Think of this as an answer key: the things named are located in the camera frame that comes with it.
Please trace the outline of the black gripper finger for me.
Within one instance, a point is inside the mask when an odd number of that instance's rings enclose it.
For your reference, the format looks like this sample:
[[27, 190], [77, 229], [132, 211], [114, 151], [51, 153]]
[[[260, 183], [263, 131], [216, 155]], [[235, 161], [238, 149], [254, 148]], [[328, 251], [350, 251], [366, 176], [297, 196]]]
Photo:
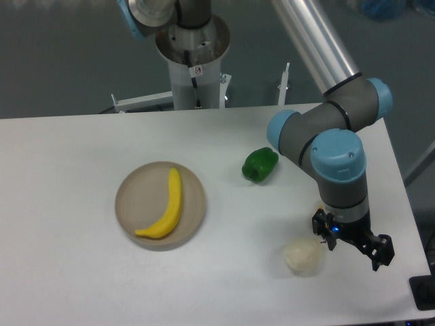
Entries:
[[333, 251], [336, 246], [336, 234], [333, 230], [334, 216], [323, 209], [317, 209], [312, 217], [313, 233], [321, 236], [328, 245], [328, 249]]
[[373, 271], [390, 265], [395, 255], [392, 238], [387, 234], [375, 236], [365, 233], [354, 246], [371, 260]]

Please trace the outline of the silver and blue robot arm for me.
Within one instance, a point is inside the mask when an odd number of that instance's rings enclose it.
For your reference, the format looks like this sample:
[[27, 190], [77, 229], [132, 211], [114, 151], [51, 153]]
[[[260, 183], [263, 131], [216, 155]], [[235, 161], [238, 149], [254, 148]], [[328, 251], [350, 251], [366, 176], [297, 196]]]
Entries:
[[[217, 108], [224, 103], [218, 60], [230, 34], [209, 1], [120, 1], [132, 34], [155, 35], [168, 63], [176, 109]], [[366, 155], [358, 131], [385, 117], [392, 94], [376, 78], [365, 79], [336, 35], [318, 1], [274, 1], [324, 101], [306, 113], [284, 110], [269, 122], [269, 143], [312, 177], [324, 204], [312, 218], [313, 232], [329, 249], [338, 240], [370, 258], [377, 270], [394, 257], [390, 236], [374, 235], [366, 182]]]

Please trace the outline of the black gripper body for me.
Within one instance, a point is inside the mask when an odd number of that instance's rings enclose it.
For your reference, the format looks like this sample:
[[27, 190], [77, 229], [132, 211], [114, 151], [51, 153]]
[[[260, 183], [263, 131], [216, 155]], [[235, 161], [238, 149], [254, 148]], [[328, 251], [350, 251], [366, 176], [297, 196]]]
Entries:
[[360, 219], [352, 222], [339, 222], [332, 213], [325, 212], [325, 226], [328, 231], [322, 238], [329, 247], [335, 247], [336, 240], [340, 239], [355, 247], [368, 245], [370, 230], [370, 211]]

